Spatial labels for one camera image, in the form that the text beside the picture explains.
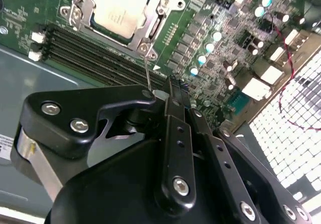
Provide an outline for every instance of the silver screw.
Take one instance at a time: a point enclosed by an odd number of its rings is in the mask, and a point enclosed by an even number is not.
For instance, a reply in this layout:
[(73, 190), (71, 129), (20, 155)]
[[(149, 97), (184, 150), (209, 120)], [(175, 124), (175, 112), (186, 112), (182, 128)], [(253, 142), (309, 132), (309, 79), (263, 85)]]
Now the silver screw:
[(176, 178), (173, 181), (174, 189), (178, 192), (178, 194), (182, 196), (186, 196), (189, 193), (189, 186), (186, 181), (181, 178)]
[(147, 52), (148, 50), (148, 46), (145, 43), (141, 44), (139, 48), (142, 52)]
[(66, 8), (64, 8), (64, 7), (61, 7), (61, 14), (63, 16), (66, 16), (68, 14), (68, 10)]
[(74, 10), (74, 12), (72, 13), (72, 15), (73, 15), (74, 19), (76, 19), (76, 20), (79, 19), (81, 17), (81, 10), (76, 8)]
[(194, 112), (195, 112), (197, 117), (201, 117), (202, 116), (202, 114), (198, 110), (195, 109)]
[(291, 218), (292, 220), (296, 220), (296, 216), (295, 216), (294, 212), (289, 207), (287, 207), (286, 205), (283, 205), (283, 208), (289, 218)]
[(170, 0), (161, 0), (160, 1), (160, 6), (163, 8), (166, 8), (167, 5), (169, 4)]
[(0, 34), (2, 35), (7, 35), (8, 34), (8, 29), (4, 26), (0, 26)]
[(255, 212), (253, 211), (252, 207), (249, 206), (249, 204), (245, 202), (241, 202), (241, 210), (243, 214), (251, 221), (255, 220)]
[(44, 105), (41, 106), (41, 110), (45, 114), (52, 115), (52, 116), (60, 113), (59, 106), (54, 103), (45, 103)]
[(305, 213), (304, 210), (302, 210), (300, 207), (296, 206), (297, 212), (299, 212), (300, 216), (302, 217), (303, 220), (309, 220), (309, 217)]
[(81, 134), (83, 134), (89, 130), (88, 123), (82, 119), (74, 119), (70, 123), (70, 127), (73, 131), (75, 131), (77, 133), (81, 133)]
[(225, 135), (226, 137), (230, 137), (229, 132), (227, 132), (227, 130), (222, 130), (223, 135)]

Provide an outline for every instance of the white grid panel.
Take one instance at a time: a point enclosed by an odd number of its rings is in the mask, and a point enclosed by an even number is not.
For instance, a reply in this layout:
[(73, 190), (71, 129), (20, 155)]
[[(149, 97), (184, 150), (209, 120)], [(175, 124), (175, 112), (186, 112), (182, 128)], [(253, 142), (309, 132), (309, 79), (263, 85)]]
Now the white grid panel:
[(254, 136), (285, 188), (306, 175), (320, 191), (321, 131), (308, 128), (321, 128), (321, 52), (286, 87), (282, 114), (278, 101), (276, 97), (250, 124)]

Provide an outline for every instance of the cpu socket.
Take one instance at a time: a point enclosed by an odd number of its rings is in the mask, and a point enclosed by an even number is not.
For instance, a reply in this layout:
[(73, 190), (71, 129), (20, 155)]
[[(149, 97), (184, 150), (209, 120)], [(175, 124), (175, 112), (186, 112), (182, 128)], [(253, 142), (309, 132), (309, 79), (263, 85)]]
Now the cpu socket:
[(184, 0), (73, 0), (60, 14), (75, 31), (153, 61), (158, 58), (153, 45), (168, 16), (185, 6)]

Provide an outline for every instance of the label sticker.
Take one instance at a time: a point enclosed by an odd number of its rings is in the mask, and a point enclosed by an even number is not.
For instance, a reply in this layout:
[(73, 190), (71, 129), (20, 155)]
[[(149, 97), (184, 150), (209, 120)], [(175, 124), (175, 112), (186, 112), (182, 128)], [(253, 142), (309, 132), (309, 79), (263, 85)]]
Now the label sticker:
[(0, 158), (10, 160), (10, 152), (13, 143), (13, 138), (0, 135)]

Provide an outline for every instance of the red wire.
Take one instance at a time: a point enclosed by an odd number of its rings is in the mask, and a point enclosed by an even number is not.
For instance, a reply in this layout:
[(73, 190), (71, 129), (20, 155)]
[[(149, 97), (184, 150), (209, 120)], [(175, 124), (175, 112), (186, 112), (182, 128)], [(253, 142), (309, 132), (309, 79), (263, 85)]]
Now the red wire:
[[(278, 27), (274, 26), (277, 34), (279, 35), (280, 38), (282, 38), (283, 40), (283, 43), (284, 43), (284, 47), (285, 47), (285, 50), (286, 50), (286, 53), (287, 53), (287, 59), (288, 59), (288, 63), (290, 64), (290, 67), (291, 67), (291, 77), (290, 79), (286, 82), (286, 84), (283, 86), (283, 88), (281, 89), (281, 92), (280, 92), (280, 95), (279, 95), (279, 110), (280, 110), (280, 114), (282, 114), (282, 98), (283, 98), (283, 92), (285, 91), (286, 87), (290, 84), (290, 82), (294, 79), (294, 68), (293, 68), (293, 62), (292, 62), (292, 57), (291, 57), (291, 53), (288, 49), (288, 46), (287, 44), (285, 43), (285, 38), (284, 36), (282, 35), (282, 33), (280, 32), (280, 30), (278, 29)], [(305, 128), (303, 126), (300, 126), (298, 125), (296, 122), (292, 122), (291, 120), (287, 120), (287, 122), (289, 122), (290, 124), (294, 125), (294, 126), (297, 126), (299, 127), (300, 129), (304, 130)], [(307, 128), (308, 130), (315, 130), (315, 131), (320, 131), (321, 128), (317, 129), (317, 128), (314, 128), (314, 127), (309, 127)]]

